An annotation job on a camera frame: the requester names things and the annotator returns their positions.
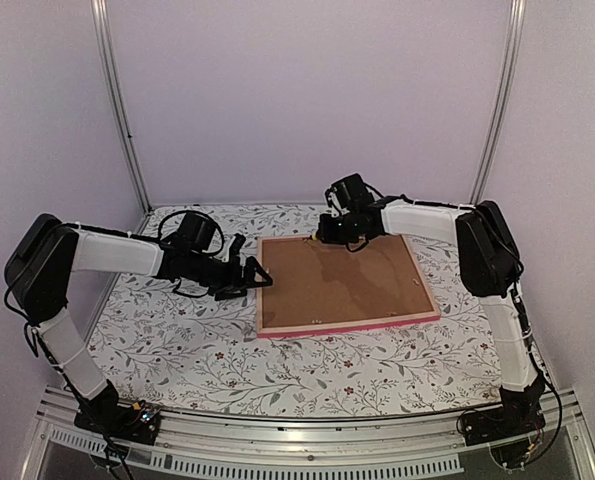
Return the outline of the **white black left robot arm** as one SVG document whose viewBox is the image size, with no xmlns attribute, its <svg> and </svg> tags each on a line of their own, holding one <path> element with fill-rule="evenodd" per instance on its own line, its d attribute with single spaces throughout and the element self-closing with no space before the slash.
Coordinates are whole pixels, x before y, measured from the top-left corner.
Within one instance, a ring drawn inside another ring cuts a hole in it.
<svg viewBox="0 0 595 480">
<path fill-rule="evenodd" d="M 255 258 L 242 258 L 243 235 L 227 239 L 217 222 L 199 211 L 176 216 L 180 223 L 174 231 L 144 236 L 42 213 L 4 267 L 5 306 L 25 320 L 30 347 L 44 350 L 88 419 L 105 434 L 118 433 L 126 415 L 68 312 L 72 273 L 126 273 L 174 284 L 189 280 L 216 300 L 273 284 Z"/>
</svg>

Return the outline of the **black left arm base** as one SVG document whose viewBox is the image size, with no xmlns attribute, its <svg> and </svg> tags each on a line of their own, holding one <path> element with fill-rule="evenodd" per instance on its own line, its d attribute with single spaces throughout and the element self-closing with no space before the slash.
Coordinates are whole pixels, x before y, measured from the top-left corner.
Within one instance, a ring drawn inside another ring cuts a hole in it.
<svg viewBox="0 0 595 480">
<path fill-rule="evenodd" d="M 87 401 L 85 405 L 75 416 L 76 427 L 112 439 L 155 444 L 161 424 L 160 409 L 155 405 L 140 400 L 126 406 L 114 399 Z"/>
</svg>

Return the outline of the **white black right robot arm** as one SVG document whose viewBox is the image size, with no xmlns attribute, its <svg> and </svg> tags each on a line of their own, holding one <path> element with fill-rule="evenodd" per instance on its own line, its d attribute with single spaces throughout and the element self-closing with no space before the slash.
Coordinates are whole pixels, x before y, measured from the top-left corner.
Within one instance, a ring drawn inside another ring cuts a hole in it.
<svg viewBox="0 0 595 480">
<path fill-rule="evenodd" d="M 514 436 L 529 424 L 546 388 L 532 354 L 532 329 L 522 298 L 524 265 L 503 213 L 494 201 L 449 204 L 384 196 L 355 173 L 324 193 L 329 212 L 315 237 L 356 253 L 386 235 L 435 238 L 456 246 L 463 286 L 478 298 L 492 331 L 501 366 L 503 407 L 494 427 Z"/>
</svg>

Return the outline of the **pink picture frame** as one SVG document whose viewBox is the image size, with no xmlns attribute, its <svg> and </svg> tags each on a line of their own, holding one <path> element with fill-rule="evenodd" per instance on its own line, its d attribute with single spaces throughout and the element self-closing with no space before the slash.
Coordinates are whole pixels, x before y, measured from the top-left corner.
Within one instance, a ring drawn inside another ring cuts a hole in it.
<svg viewBox="0 0 595 480">
<path fill-rule="evenodd" d="M 259 338 L 434 322 L 440 311 L 409 240 L 386 235 L 351 253 L 303 236 L 258 240 L 274 283 L 257 293 Z"/>
</svg>

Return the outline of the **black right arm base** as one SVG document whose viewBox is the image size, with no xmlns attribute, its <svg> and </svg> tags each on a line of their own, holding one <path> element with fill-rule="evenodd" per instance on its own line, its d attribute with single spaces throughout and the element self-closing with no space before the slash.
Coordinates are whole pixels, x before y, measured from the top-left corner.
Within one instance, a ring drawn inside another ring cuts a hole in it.
<svg viewBox="0 0 595 480">
<path fill-rule="evenodd" d="M 546 420 L 539 402 L 524 409 L 509 403 L 490 409 L 466 409 L 456 429 L 467 446 L 484 445 L 503 470 L 524 468 L 542 444 Z"/>
</svg>

